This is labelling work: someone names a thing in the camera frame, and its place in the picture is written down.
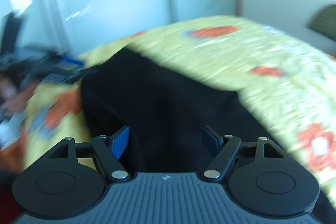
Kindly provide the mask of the person's left hand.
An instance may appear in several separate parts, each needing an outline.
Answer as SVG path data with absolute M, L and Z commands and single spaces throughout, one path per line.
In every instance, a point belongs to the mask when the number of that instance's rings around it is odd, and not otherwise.
M 1 98 L 3 99 L 1 110 L 4 116 L 11 118 L 15 113 L 24 111 L 39 84 L 39 81 L 34 81 L 25 89 L 18 91 L 11 79 L 1 75 Z

